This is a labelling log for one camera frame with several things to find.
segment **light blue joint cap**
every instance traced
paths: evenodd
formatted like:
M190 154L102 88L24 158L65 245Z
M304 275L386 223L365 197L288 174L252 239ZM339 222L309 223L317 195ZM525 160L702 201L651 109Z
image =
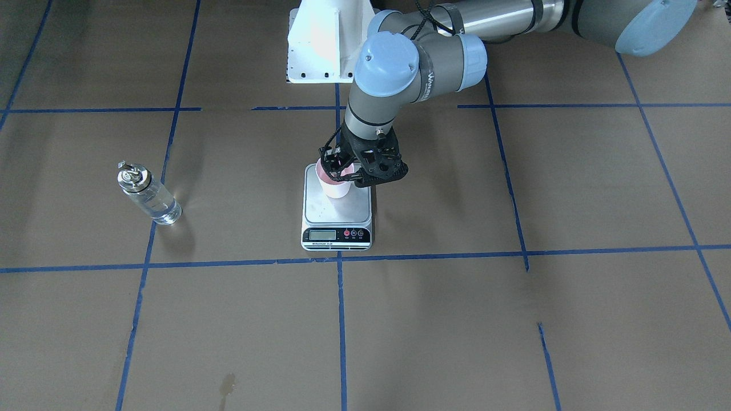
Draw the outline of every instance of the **light blue joint cap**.
M619 35L617 53L644 57L663 48L688 23L697 0L653 0Z
M403 34L380 31L370 36L355 63L355 82L374 97L401 93L419 72L419 51Z
M375 33L378 33L378 30L383 24L383 20L386 20L386 17L388 17L388 15L391 13L401 14L401 12L396 10L381 10L375 16L373 16L371 22L368 24L368 37L374 35Z
M457 34L462 40L462 54L464 56L464 69L462 70L462 84L459 90L472 87L485 77L485 70L488 69L488 51L485 43L474 34Z

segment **blue tape line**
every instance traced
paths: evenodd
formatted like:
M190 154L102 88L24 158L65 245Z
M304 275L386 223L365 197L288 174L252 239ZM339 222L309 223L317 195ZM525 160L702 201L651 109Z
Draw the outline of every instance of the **blue tape line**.
M724 315L724 320L726 320L726 326L729 328L729 331L731 331L731 317L729 317L729 312L726 309L726 304L724 304L724 300L723 298L721 298L719 288L716 286L716 280L713 279L713 274L711 274L711 270L708 268L708 264L705 261L703 252L700 250L700 248L696 250L696 252L698 253L698 258L700 258L700 263L703 265L703 270L705 271L706 278L708 278L708 283L711 284L713 295L716 296L716 302L719 304L719 307L721 308L721 313Z
M699 246L698 248L706 249L731 249L731 244L711 244L707 246Z
M53 273L64 271L106 271L106 270L138 270L144 264L101 264L101 265L55 265L46 267L8 267L0 268L0 274L10 273Z
M713 280L713 274L711 274L711 270L708 268L708 264L705 261L705 257L703 256L703 251L698 244L698 240L695 236L695 233L693 232L693 227L690 224L690 219L688 218L688 215L686 214L685 207L683 207L683 202L681 201L681 197L678 194L678 190L675 188L675 183L673 183L673 178L670 177L670 171L667 168L667 165L665 164L665 159L662 156L662 152L660 151L660 147L657 143L657 139L655 138L655 134L652 131L652 127L650 126L650 121L647 119L647 115L645 114L645 109L640 104L640 98L637 95L637 90L635 90L635 85L632 83L632 79L629 76L629 70L627 69L627 66L624 63L624 60L622 59L621 54L617 53L617 59L619 59L619 64L622 66L622 70L624 71L624 76L627 79L627 83L629 84L629 88L632 90L632 95L635 96L635 102L637 103L637 108L640 109L640 114L642 114L642 119L645 122L645 128L647 128L647 132L650 135L650 140L652 140L652 145L655 148L655 153L657 153L657 158L660 161L660 165L662 166L662 170L665 173L665 178L667 178L667 183L670 185L670 189L673 191L673 196L675 197L675 202L678 204L678 208L681 211L681 215L683 216L683 221L685 221L686 227L688 228L688 234L690 234L690 237L693 241L693 245L698 253L698 258L700 258L700 262L703 265L703 270L705 271L705 276L708 278L708 283L711 285L711 289L713 290L713 294L716 296L716 301L718 302L719 308L721 309L721 313L724 315L724 319L726 320L726 326L729 328L729 331L731 331L731 319L729 318L729 313L726 310L726 304L724 304L723 298L721 298L721 294L719 293L718 287L716 286L716 281Z
M228 260L228 261L196 261L190 263L150 263L150 268L195 268L195 267L233 267L237 265L277 265L277 264L309 264L332 263L334 257L290 258L272 260Z
M338 321L340 325L340 409L348 410L348 378L345 356L345 299L343 296L343 255L338 251Z
M186 51L185 63L183 64L183 73L181 74L181 84L178 89L178 100L175 103L175 114L173 115L173 125L170 127L170 136L167 141L167 150L165 151L165 160L162 165L162 173L160 175L160 182L164 183L165 180L165 169L167 167L167 160L170 158L170 147L173 145L173 139L175 137L175 127L178 123L178 114L180 113L181 101L183 99L183 89L185 87L185 79L188 72L188 63L190 62L190 54L193 48L193 39L195 37L195 28L198 23L198 13L200 12L200 0L196 1L195 13L193 14L193 24L190 29L190 38L188 40L188 50ZM149 271L150 259L152 257L152 246L155 241L155 228L157 224L152 222L150 226L150 239L147 243L147 252L145 253L145 267L142 270L142 276L140 278L140 289L137 291L137 304L135 305L135 315L132 318L132 331L129 333L129 341L127 342L127 355L124 359L124 370L122 371L122 379L119 383L119 392L117 394L117 407L115 411L122 410L122 404L124 403L124 394L127 385L127 377L129 376L129 365L132 362L132 350L135 348L135 337L137 335L137 324L140 321L140 312L142 310L142 299L143 290L147 283L147 273Z
M119 392L117 393L117 406L115 411L122 410L124 402L124 393L127 387L127 377L129 376L129 365L132 362L132 351L135 348L135 338L137 337L137 324L140 322L140 312L142 311L142 291L147 284L148 265L152 255L152 244L155 241L155 227L157 224L152 222L150 226L150 237L147 241L147 251L145 252L145 265L140 276L140 287L137 289L137 302L135 303L135 315L132 317L132 330L129 332L129 341L127 342L127 353L124 358L124 368L122 369L122 379L119 383Z
M637 108L640 109L640 114L642 115L642 120L645 122L645 128L647 129L647 133L650 135L650 140L652 141L652 146L655 148L655 153L657 154L657 158L660 161L660 165L662 166L662 171L665 173L665 178L667 179L667 183L670 185L670 189L673 191L673 196L675 197L675 202L678 204L678 208L681 211L681 215L683 216L683 221L685 221L686 228L688 229L688 234L690 234L691 240L693 241L693 245L698 246L698 240L695 237L695 233L693 232L693 227L690 225L690 220L688 219L688 215L686 214L685 207L683 207L683 202L681 201L680 195L678 194L678 190L675 188L675 183L673 183L673 178L670 177L670 171L667 169L667 165L665 164L665 159L662 156L662 152L660 151L660 147L657 144L657 139L655 138L655 133L652 131L652 127L650 127L650 121L647 119L647 115L645 114L645 110L643 109L642 105L640 104L640 98L637 95L637 90L635 90L635 85L632 83L632 79L629 77L629 71L627 70L627 66L624 64L624 60L622 59L621 54L617 53L617 58L619 59L619 64L622 66L622 70L624 71L624 77L627 79L627 83L629 84L629 88L632 90L632 95L635 96L635 102L637 103Z
M548 369L548 379L550 380L550 389L553 392L553 403L556 406L556 411L561 411L561 400L558 397L558 387L556 386L556 376L553 374L553 364L550 360L550 352L548 352L548 346L546 346L546 338L543 333L543 324L538 323L538 332L541 334L541 345L543 346L543 357L546 360L546 369Z
M2 130L2 127L5 125L5 120L7 120L7 116L10 112L10 109L12 108L12 103L15 101L15 98L18 95L18 89L20 88L20 83L23 82L23 76L26 75L26 70L28 69L28 65L31 63L31 58L33 58L33 53L36 50L36 46L38 46L38 41L41 38L41 33L43 33L43 28L45 27L46 21L48 21L48 14L50 13L51 4L53 4L53 0L48 0L45 11L43 12L43 18L41 19L41 23L38 25L38 31L36 31L36 37L33 38L33 44L31 45L31 50L28 51L26 60L23 62L23 66L20 68L20 73L18 74L18 79L15 81L15 86L12 88L12 93L10 94L10 98L7 100L7 105L5 106L5 111L3 112L2 117L0 118L0 130Z
M193 51L193 39L195 38L195 29L198 26L198 13L200 12L200 0L195 2L195 13L193 14L193 25L190 28L190 37L188 38L188 50L185 53L185 62L183 63L183 73L181 74L181 84L178 87L178 99L175 101L175 113L173 114L173 124L170 125L170 135L167 138L167 148L165 149L165 160L162 162L162 172L160 173L160 184L165 184L165 176L167 175L167 162L170 160L170 148L173 147L175 141L175 129L178 128L178 117L180 116L181 102L183 101L183 90L185 89L185 79L188 76L188 64L190 63L190 55Z
M731 107L731 103L642 103L642 107ZM460 104L457 108L634 108L632 103L575 103L575 104Z
M277 106L277 105L258 105L251 109L251 111L286 111L286 110L345 110L344 105L290 105L290 106Z
M655 246L655 247L624 247L603 249L555 249L555 250L528 250L528 256L541 255L577 255L577 254L630 254L638 252L678 252L701 250L731 249L731 244L708 244L703 246ZM460 258L499 258L521 257L522 252L472 252L452 254L395 254L395 255L361 255L342 257L346 262L383 261L383 260L446 260ZM149 263L150 269L157 268L196 268L196 267L232 267L237 265L276 265L276 264L309 264L334 263L336 257L316 258L282 258L270 260L222 260L222 261L193 261L179 263ZM144 264L107 264L107 265L55 265L46 267L7 267L0 268L0 274L34 273L34 272L63 272L63 271L103 271L103 270L134 270L144 268Z
M490 87L490 78L485 73L485 88L488 92L488 99L490 100L490 112L493 115L493 124L495 125L495 135L498 138L498 147L500 148L500 159L503 162L503 168L505 169L505 181L507 182L507 191L510 194L510 200L512 201L512 212L515 215L515 227L518 229L518 240L520 241L520 250L523 252L523 262L526 264L526 271L531 269L530 262L528 261L528 253L526 252L526 240L523 237L523 228L520 225L520 215L518 214L518 204L515 202L515 192L512 190L512 182L510 180L510 170L507 167L507 158L505 157L505 147L502 143L502 135L500 133L500 124L498 123L498 113L495 109L495 100L493 99L493 91Z
M642 103L643 107L731 107L731 103Z
M621 247L605 249L565 249L528 251L528 255L623 254L633 252L693 251L695 246Z
M401 255L363 255L343 257L343 261L386 261L386 260L446 260L451 258L494 258L521 257L522 252L469 252L451 254L401 254Z
M140 108L38 108L10 110L12 114L26 113L147 113L159 111L201 111L200 107L140 107Z

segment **bottle cap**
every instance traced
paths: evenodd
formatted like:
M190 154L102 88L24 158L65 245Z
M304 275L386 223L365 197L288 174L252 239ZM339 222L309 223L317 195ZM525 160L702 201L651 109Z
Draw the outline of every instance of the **bottle cap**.
M150 185L151 175L144 165L127 164L124 160L117 164L117 183L126 192L141 192Z

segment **paper cup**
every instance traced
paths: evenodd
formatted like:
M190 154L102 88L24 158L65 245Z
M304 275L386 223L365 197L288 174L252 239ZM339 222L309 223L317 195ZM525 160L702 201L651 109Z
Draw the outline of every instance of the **paper cup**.
M350 186L353 185L352 181L334 181L333 179L331 179L330 176L328 176L325 170L322 168L320 160L317 160L315 170L317 171L317 179L320 182L320 186L322 186L322 191L330 198L345 197L345 195L348 194L348 191L350 190ZM343 170L341 175L345 176L346 174L353 173L354 171L355 166L351 164L346 167L345 170Z

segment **digital scale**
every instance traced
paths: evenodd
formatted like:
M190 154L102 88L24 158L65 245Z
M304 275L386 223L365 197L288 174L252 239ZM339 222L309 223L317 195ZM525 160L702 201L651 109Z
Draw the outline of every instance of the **digital scale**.
M305 168L301 240L302 247L309 251L371 248L371 188L359 189L353 185L344 197L330 198L322 192L315 165L308 165Z

